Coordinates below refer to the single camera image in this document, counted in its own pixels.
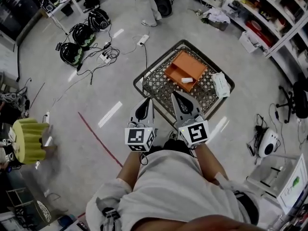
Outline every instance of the small white object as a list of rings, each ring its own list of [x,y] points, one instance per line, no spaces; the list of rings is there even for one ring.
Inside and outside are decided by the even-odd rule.
[[[14,132],[14,130],[13,130],[12,127],[10,127],[9,139],[10,139],[10,141],[12,141],[12,142],[16,142],[16,134],[15,134],[15,132]]]
[[[305,76],[308,76],[308,51],[304,50],[298,55],[297,61]]]
[[[12,147],[13,147],[15,153],[19,151],[19,145],[17,143],[13,142]]]
[[[278,134],[268,128],[264,133],[260,146],[258,148],[259,157],[266,157],[271,154],[276,146]]]
[[[193,82],[193,79],[192,78],[182,78],[182,83],[190,83],[190,82]]]
[[[109,57],[107,54],[105,54],[105,55],[103,55],[103,53],[100,54],[100,58],[102,59],[102,61],[103,61],[105,64],[109,64],[110,61],[111,61],[110,57]]]
[[[216,95],[219,98],[225,98],[230,96],[230,87],[226,81],[225,75],[222,72],[212,74],[212,80],[214,82]]]
[[[144,34],[142,36],[142,38],[139,40],[139,42],[137,43],[137,45],[142,46],[146,43],[146,41],[149,39],[149,35]]]
[[[45,118],[45,122],[49,124],[49,122],[50,122],[50,112],[49,111],[46,112],[46,116],[45,117],[46,117]]]
[[[248,31],[242,33],[239,41],[247,50],[248,53],[254,52],[256,49],[260,47],[258,40],[250,34]]]
[[[126,128],[125,144],[133,152],[148,152],[155,139],[153,128]]]
[[[194,148],[208,141],[210,132],[207,121],[202,121],[179,128],[179,134],[188,148]]]

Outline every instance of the black chair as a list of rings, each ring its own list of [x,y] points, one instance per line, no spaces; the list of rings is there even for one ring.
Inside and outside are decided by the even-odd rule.
[[[303,85],[297,81],[293,85],[293,92],[287,93],[282,86],[279,86],[279,89],[283,91],[287,103],[285,104],[276,104],[277,108],[288,106],[288,119],[284,120],[284,123],[290,122],[291,113],[296,114],[300,119],[305,119],[308,117],[308,102],[306,92],[304,91]]]

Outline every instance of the extension cord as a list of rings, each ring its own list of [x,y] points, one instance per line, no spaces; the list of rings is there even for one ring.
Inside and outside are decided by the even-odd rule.
[[[105,64],[109,64],[111,59],[109,56],[106,55],[106,53],[102,53],[100,54],[100,58],[102,59],[102,61],[105,63]]]
[[[139,42],[137,43],[137,45],[142,46],[146,43],[146,41],[149,39],[149,35],[144,34],[142,36],[142,38],[139,40]]]

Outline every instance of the white box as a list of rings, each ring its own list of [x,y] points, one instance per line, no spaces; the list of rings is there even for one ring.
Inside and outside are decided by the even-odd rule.
[[[209,140],[210,133],[207,121],[202,121],[179,128],[179,134],[187,147],[191,148]]]
[[[250,34],[249,31],[243,32],[239,41],[242,43],[248,53],[252,53],[260,47],[258,40],[252,34]]]
[[[153,128],[126,128],[125,144],[133,152],[148,152],[153,144],[155,135]]]

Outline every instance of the floor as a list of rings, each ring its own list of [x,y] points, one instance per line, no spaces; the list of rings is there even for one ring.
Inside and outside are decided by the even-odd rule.
[[[269,105],[283,102],[278,86],[288,87],[288,84],[276,65],[265,59],[261,51],[247,53],[238,41],[241,30],[235,25],[229,25],[224,32],[205,25],[193,11],[185,9],[184,1],[175,0],[173,14],[163,19],[159,26],[150,28],[140,24],[135,0],[101,0],[102,8],[112,20],[111,36],[124,30],[112,40],[112,45],[122,52],[134,49],[133,36],[149,33],[146,49],[147,64],[150,65],[176,42],[186,39],[234,81],[235,89],[231,96],[209,120],[212,131],[209,147],[225,167],[229,178],[243,182],[255,168],[255,159],[250,155],[246,143],[254,135],[256,114],[264,116],[274,128],[270,123]],[[190,8],[198,7],[204,9],[199,2],[190,1]],[[85,18],[86,15],[79,17],[78,13],[74,13],[61,22],[70,28]],[[57,43],[64,39],[64,32],[51,19],[42,18],[20,47],[20,85],[23,86],[28,78],[32,78],[32,82],[27,84],[31,101],[45,83],[33,103],[30,115],[41,121],[44,114],[50,111],[52,133],[58,144],[53,157],[41,161],[39,165],[24,166],[22,173],[31,175],[45,194],[56,193],[61,196],[52,201],[55,208],[68,209],[69,213],[78,216],[85,211],[87,201],[100,185],[116,177],[120,170],[119,163],[123,164],[130,152],[124,144],[124,128],[131,109],[142,100],[132,82],[145,69],[146,59],[144,48],[137,46],[134,52],[120,55],[114,64],[95,72],[92,85],[90,76],[87,76],[71,86],[85,75],[74,76],[74,69],[63,63],[55,51]],[[107,32],[97,34],[96,42],[99,45],[108,41]],[[89,58],[82,70],[93,69],[99,61],[96,58]],[[99,121],[118,102],[122,106],[100,128]],[[285,112],[280,110],[281,120]],[[159,115],[155,123],[160,136],[165,136],[171,130],[170,125]],[[276,124],[280,130],[281,125],[278,122]],[[292,117],[291,123],[283,126],[283,137],[287,153],[299,152],[295,117]]]

